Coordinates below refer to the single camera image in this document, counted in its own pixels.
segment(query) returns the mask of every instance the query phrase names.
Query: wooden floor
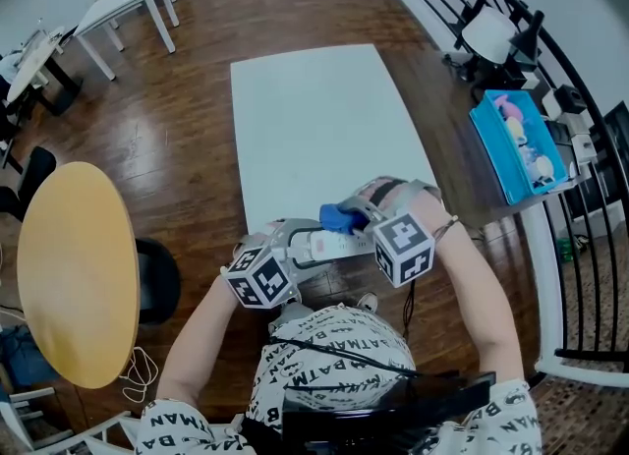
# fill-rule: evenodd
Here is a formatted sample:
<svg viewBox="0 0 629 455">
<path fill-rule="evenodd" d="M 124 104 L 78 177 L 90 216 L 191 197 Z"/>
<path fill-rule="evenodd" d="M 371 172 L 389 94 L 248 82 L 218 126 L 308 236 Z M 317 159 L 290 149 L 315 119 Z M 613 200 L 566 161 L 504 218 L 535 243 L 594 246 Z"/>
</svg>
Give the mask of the wooden floor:
<svg viewBox="0 0 629 455">
<path fill-rule="evenodd" d="M 179 308 L 167 323 L 141 327 L 138 337 L 138 345 L 160 366 L 219 266 L 230 259 L 234 244 L 246 231 L 230 63 L 350 43 L 432 51 L 397 0 L 178 0 L 175 9 L 181 25 L 170 28 L 177 46 L 172 55 L 143 10 L 120 21 L 119 33 L 127 45 L 122 53 L 104 34 L 97 31 L 88 36 L 116 73 L 113 83 L 71 42 L 59 61 L 85 78 L 80 98 L 60 118 L 38 109 L 16 149 L 24 159 L 39 144 L 51 150 L 60 164 L 83 160 L 100 167 L 120 190 L 137 236 L 161 241 L 176 258 L 182 276 Z M 1 184 L 16 181 L 10 169 L 0 175 Z M 6 305 L 19 302 L 15 278 L 19 232 L 15 220 L 0 219 L 5 256 L 0 302 Z M 539 325 L 528 250 L 512 220 L 494 223 L 485 232 L 486 241 L 479 247 L 507 291 L 531 373 Z M 322 307 L 356 299 L 368 290 L 377 292 L 380 314 L 399 329 L 407 291 L 391 289 L 371 258 L 343 263 L 303 291 L 309 304 Z M 474 370 L 477 356 L 439 264 L 419 283 L 416 303 L 410 346 L 418 367 Z M 210 419 L 229 419 L 245 410 L 270 317 L 270 313 L 236 311 L 200 401 L 201 411 Z M 62 379 L 54 386 L 75 431 L 86 427 L 81 402 L 92 426 L 123 410 L 141 410 L 123 397 L 121 381 L 100 390 L 77 391 Z"/>
</svg>

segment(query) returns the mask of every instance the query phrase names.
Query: white power strip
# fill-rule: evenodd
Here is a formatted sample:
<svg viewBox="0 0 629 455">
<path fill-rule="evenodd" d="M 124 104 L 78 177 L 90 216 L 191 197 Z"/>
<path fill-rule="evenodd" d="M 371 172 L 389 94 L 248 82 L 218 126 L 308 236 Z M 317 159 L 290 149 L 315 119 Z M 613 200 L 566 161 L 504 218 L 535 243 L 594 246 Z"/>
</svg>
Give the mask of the white power strip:
<svg viewBox="0 0 629 455">
<path fill-rule="evenodd" d="M 314 231 L 310 236 L 314 261 L 367 255 L 374 251 L 373 242 L 365 236 L 343 235 L 332 231 Z"/>
</svg>

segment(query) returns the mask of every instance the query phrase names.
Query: blue box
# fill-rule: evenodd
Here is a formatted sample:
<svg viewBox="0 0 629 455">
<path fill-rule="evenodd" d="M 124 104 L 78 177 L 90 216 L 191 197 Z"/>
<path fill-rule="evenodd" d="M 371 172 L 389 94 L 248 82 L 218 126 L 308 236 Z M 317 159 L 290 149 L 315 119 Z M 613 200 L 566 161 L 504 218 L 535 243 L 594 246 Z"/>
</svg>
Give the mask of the blue box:
<svg viewBox="0 0 629 455">
<path fill-rule="evenodd" d="M 507 129 L 502 113 L 494 104 L 502 95 L 507 95 L 508 101 L 522 111 L 524 116 L 522 126 L 527 137 L 527 146 L 534 149 L 537 154 L 550 159 L 554 167 L 554 181 L 543 186 L 534 186 L 531 182 L 518 145 Z M 547 193 L 568 180 L 568 172 L 557 146 L 543 123 L 535 102 L 526 91 L 489 89 L 481 103 L 470 111 L 470 117 L 483 140 L 502 191 L 510 205 L 528 197 Z"/>
</svg>

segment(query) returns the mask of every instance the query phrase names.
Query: black metal railing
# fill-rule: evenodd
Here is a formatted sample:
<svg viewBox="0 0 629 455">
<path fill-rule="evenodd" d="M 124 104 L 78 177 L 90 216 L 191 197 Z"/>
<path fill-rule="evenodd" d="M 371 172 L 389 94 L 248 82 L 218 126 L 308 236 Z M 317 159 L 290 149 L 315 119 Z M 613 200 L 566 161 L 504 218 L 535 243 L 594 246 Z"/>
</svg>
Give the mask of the black metal railing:
<svg viewBox="0 0 629 455">
<path fill-rule="evenodd" d="M 446 0 L 423 0 L 441 19 L 441 21 L 451 30 L 456 38 L 456 47 L 464 48 L 466 51 L 470 51 L 467 47 L 461 32 L 465 25 L 470 22 L 484 6 L 490 6 L 499 10 L 501 13 L 509 17 L 509 19 L 515 24 L 517 30 L 521 31 L 526 28 L 533 18 L 533 14 L 528 10 L 527 5 L 520 0 L 457 0 L 460 3 L 459 6 L 452 6 Z M 627 176 L 621 163 L 621 158 L 618 153 L 616 143 L 613 138 L 612 131 L 603 119 L 599 108 L 597 107 L 592 95 L 588 91 L 584 81 L 581 79 L 576 69 L 568 60 L 565 53 L 556 43 L 556 41 L 550 36 L 550 34 L 542 27 L 540 31 L 540 41 L 542 42 L 544 59 L 553 59 L 554 63 L 563 70 L 565 76 L 571 82 L 570 84 L 577 88 L 583 97 L 587 110 L 594 122 L 594 129 L 600 136 L 600 148 L 597 147 L 597 151 L 600 157 L 604 157 L 605 165 L 611 168 L 615 185 L 618 190 L 618 197 L 622 204 L 625 215 L 629 210 L 629 185 L 627 184 Z M 543 65 L 539 65 L 540 71 L 545 77 L 548 84 L 555 88 L 556 85 L 553 82 L 550 74 L 546 71 Z M 601 213 L 606 229 L 606 237 L 609 252 L 604 257 L 597 252 L 597 241 L 595 240 L 592 225 L 590 222 L 590 216 L 588 212 L 588 206 L 583 192 L 578 186 L 576 188 L 577 196 L 576 200 L 580 201 L 583 206 L 583 218 L 585 220 L 586 232 L 589 238 L 590 248 L 590 263 L 588 268 L 591 270 L 592 277 L 594 279 L 594 293 L 585 292 L 584 289 L 584 271 L 579 257 L 579 244 L 573 230 L 572 216 L 570 215 L 568 204 L 564 195 L 559 195 L 559 202 L 563 211 L 565 219 L 565 228 L 567 231 L 570 249 L 573 257 L 573 266 L 575 270 L 574 282 L 570 284 L 566 283 L 564 278 L 564 272 L 562 268 L 562 256 L 557 244 L 557 237 L 555 236 L 556 227 L 553 223 L 551 212 L 548 209 L 548 204 L 543 204 L 546 218 L 550 227 L 550 234 L 553 242 L 555 243 L 555 255 L 558 265 L 559 285 L 562 303 L 562 329 L 563 338 L 561 346 L 556 349 L 555 355 L 566 359 L 579 359 L 588 361 L 599 362 L 618 362 L 624 365 L 623 372 L 629 372 L 629 348 L 619 349 L 619 279 L 618 279 L 618 264 L 617 254 L 614 247 L 613 230 L 610 226 L 609 213 L 607 210 L 607 201 L 603 193 L 603 189 L 600 183 L 599 164 L 590 163 L 589 169 L 594 181 L 595 191 L 598 193 L 598 198 L 601 202 Z M 603 337 L 601 331 L 602 313 L 601 313 L 601 276 L 600 265 L 603 261 L 610 261 L 611 267 L 611 301 L 612 301 L 612 318 L 610 322 L 611 330 L 609 337 Z M 608 282 L 608 276 L 605 276 L 605 282 Z M 593 295 L 594 298 L 594 342 L 586 342 L 586 334 L 590 328 L 586 327 L 586 307 L 585 296 Z M 567 304 L 568 299 L 576 297 L 577 316 L 569 317 Z M 576 318 L 576 325 L 571 322 L 570 318 Z"/>
</svg>

